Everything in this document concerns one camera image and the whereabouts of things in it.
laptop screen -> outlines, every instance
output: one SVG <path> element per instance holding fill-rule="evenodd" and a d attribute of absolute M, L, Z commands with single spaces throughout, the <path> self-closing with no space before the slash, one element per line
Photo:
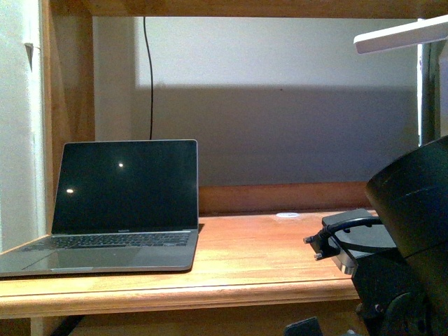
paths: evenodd
<path fill-rule="evenodd" d="M 195 140 L 67 143 L 52 233 L 197 229 Z"/>

laptop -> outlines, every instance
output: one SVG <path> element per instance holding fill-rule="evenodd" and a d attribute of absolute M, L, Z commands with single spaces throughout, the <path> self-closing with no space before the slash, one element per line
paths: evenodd
<path fill-rule="evenodd" d="M 67 143 L 51 235 L 0 255 L 0 277 L 190 270 L 197 170 L 196 140 Z"/>

small white object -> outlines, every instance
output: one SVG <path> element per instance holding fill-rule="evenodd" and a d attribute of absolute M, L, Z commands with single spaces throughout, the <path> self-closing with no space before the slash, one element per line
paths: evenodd
<path fill-rule="evenodd" d="M 300 214 L 297 212 L 280 212 L 276 216 L 280 218 L 296 218 L 300 216 Z"/>
<path fill-rule="evenodd" d="M 357 35 L 353 43 L 359 54 L 365 54 L 445 39 L 448 39 L 448 15 Z"/>

black cable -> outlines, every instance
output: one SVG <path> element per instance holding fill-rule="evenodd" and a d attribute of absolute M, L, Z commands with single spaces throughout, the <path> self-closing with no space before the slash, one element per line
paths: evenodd
<path fill-rule="evenodd" d="M 153 139 L 153 123 L 154 123 L 154 80 L 153 80 L 153 62 L 151 61 L 151 52 L 149 51 L 148 36 L 146 35 L 146 16 L 143 16 L 143 32 L 145 34 L 146 51 L 148 52 L 149 69 L 151 77 L 151 102 L 150 102 L 150 129 L 149 139 Z"/>
<path fill-rule="evenodd" d="M 303 242 L 306 244 L 311 244 L 311 247 L 316 252 L 314 258 L 316 260 L 321 260 L 333 256 L 337 256 L 340 253 L 339 247 L 330 245 L 329 239 L 338 231 L 347 230 L 349 228 L 354 228 L 356 226 L 372 226 L 382 224 L 379 217 L 361 217 L 353 218 L 349 220 L 343 220 L 342 222 L 334 223 L 325 226 L 314 236 L 306 237 Z"/>
<path fill-rule="evenodd" d="M 349 228 L 355 228 L 357 226 L 372 226 L 372 225 L 381 225 L 382 222 L 379 219 L 379 217 L 361 217 L 361 218 L 353 218 L 353 219 L 348 219 L 348 220 L 344 220 L 342 222 L 338 222 L 335 224 L 331 224 L 331 225 L 327 225 L 325 226 L 322 231 L 321 234 L 331 237 L 333 236 L 336 232 L 341 231 L 341 230 L 346 230 Z"/>

wooden beam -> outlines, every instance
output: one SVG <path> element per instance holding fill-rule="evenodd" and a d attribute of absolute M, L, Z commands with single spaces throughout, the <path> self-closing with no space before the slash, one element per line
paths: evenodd
<path fill-rule="evenodd" d="M 66 142 L 95 140 L 92 15 L 81 0 L 45 0 L 43 78 L 48 223 Z"/>
<path fill-rule="evenodd" d="M 199 188 L 199 212 L 272 213 L 370 208 L 365 182 L 236 185 Z"/>
<path fill-rule="evenodd" d="M 84 0 L 94 16 L 433 18 L 447 0 Z"/>

